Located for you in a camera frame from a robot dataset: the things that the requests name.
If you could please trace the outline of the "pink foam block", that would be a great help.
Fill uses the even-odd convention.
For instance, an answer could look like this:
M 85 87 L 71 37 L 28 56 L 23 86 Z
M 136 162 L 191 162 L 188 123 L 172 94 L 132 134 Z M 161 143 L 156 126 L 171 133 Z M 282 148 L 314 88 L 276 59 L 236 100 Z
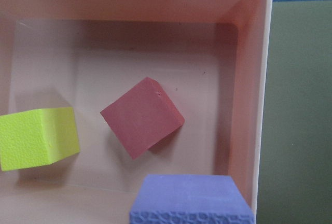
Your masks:
M 100 114 L 132 159 L 141 156 L 185 122 L 161 85 L 149 77 Z

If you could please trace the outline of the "purple foam block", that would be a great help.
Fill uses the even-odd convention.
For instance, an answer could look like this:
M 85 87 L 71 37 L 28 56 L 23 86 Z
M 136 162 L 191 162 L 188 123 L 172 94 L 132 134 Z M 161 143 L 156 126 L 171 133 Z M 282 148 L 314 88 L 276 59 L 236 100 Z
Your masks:
M 129 223 L 255 223 L 255 217 L 230 176 L 149 174 Z

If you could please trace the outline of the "yellow foam block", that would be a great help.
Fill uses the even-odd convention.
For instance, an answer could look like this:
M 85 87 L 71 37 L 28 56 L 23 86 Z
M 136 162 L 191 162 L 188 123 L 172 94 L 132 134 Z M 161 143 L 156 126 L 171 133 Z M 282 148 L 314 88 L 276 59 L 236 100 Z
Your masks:
M 80 152 L 71 107 L 1 116 L 1 170 L 50 165 Z

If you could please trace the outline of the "pink plastic bin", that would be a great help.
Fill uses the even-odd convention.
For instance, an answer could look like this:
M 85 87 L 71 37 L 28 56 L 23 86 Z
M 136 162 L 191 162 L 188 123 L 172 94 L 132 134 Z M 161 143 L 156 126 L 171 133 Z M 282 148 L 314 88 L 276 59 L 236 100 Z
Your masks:
M 272 0 L 1 0 L 1 114 L 73 107 L 80 153 L 1 172 L 1 223 L 127 223 L 147 174 L 230 175 L 257 209 Z M 145 77 L 184 125 L 133 160 L 100 111 Z

